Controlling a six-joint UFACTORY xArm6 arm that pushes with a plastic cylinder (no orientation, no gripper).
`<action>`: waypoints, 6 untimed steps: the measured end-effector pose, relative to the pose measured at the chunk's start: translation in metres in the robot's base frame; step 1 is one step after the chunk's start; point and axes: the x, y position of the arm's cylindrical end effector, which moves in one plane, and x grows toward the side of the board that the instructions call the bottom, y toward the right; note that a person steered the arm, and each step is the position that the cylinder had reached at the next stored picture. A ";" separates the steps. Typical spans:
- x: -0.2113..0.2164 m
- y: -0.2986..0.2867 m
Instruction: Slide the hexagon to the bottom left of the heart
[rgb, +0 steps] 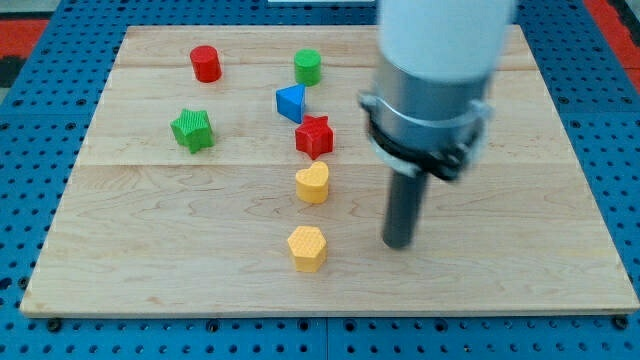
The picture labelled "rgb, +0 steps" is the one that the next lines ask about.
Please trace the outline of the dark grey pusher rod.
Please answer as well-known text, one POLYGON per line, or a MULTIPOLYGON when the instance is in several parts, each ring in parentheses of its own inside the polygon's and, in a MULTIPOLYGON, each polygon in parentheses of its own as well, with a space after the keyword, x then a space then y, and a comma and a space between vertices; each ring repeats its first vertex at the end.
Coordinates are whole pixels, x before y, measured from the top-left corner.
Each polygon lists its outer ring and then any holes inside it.
POLYGON ((393 172, 382 230, 388 247, 403 249, 412 243, 427 184, 425 173, 408 176, 393 172))

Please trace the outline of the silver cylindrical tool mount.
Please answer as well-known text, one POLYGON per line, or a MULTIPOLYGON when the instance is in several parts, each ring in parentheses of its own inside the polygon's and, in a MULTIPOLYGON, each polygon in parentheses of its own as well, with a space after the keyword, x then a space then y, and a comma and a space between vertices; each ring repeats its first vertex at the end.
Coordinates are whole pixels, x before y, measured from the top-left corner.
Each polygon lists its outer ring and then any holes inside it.
POLYGON ((490 78, 421 77, 381 56, 372 90, 359 94, 374 152, 397 174, 457 180, 486 141, 490 78))

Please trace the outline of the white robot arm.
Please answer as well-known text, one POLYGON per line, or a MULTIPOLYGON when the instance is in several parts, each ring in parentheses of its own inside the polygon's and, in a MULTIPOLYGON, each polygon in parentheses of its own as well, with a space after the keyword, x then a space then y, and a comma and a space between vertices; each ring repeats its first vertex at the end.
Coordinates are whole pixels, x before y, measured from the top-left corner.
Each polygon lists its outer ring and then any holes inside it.
POLYGON ((381 1, 379 61, 359 95, 374 152, 392 170, 382 239, 413 240, 428 179, 455 181, 488 137, 485 101, 516 0, 381 1))

